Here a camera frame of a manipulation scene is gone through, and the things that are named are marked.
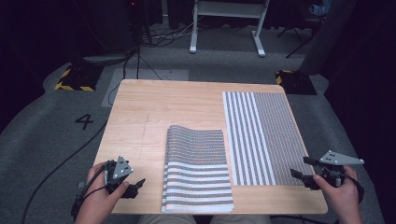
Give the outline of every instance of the metal stand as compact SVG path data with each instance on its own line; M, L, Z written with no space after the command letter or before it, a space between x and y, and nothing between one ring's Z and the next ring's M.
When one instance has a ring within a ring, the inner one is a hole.
M259 19L257 30L252 31L251 33L253 35L254 43L256 44L259 56L264 57L265 52L264 48L262 47L262 42L260 41L260 32L262 30L262 23L264 22L267 7L268 1L265 1L264 4L242 4L195 0L190 53L196 53L197 51L198 15L206 15Z

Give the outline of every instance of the gray and white striped fabric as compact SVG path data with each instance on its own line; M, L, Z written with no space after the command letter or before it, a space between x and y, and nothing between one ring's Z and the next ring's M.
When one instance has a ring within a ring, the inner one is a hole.
M282 93L223 92L235 185L302 185L290 168L312 175Z
M168 129L163 177L164 213L233 211L222 130Z

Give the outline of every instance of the person's left hand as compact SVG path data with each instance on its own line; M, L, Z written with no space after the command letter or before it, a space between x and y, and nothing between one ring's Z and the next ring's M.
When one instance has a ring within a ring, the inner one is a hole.
M88 172L87 183L92 179L92 177L98 172L104 162L94 165ZM87 193L84 195L86 197L92 191L102 188L105 186L105 174L102 172L97 176L95 181L88 189ZM123 182L117 187L113 193L108 194L106 189L100 189L88 196L81 208L79 209L78 216L75 223L83 224L99 224L104 222L108 216L110 216L111 211L116 205L119 198L128 188L129 183Z

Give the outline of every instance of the printed number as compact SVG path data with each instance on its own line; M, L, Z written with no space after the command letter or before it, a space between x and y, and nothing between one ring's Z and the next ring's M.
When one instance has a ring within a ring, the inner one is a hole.
M86 114L79 119L76 119L75 123L84 123L84 127L82 128L83 131L87 128L88 123L93 123L93 120L90 120L91 115Z

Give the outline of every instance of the dark background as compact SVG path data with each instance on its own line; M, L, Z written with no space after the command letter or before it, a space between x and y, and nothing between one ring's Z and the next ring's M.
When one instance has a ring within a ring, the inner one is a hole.
M189 22L191 2L172 7L177 0L168 0L171 25ZM78 5L98 33L100 24L94 23L89 3L78 1ZM365 159L364 166L375 183L384 219L389 223L395 219L392 209L396 200L392 184L396 177L392 157L396 149L394 11L394 2L358 1L320 72L330 82L325 96L357 154ZM0 132L19 111L44 94L42 83L49 73L71 62L60 37L68 25L81 55L104 52L71 0L57 1L56 5L46 0L2 1Z

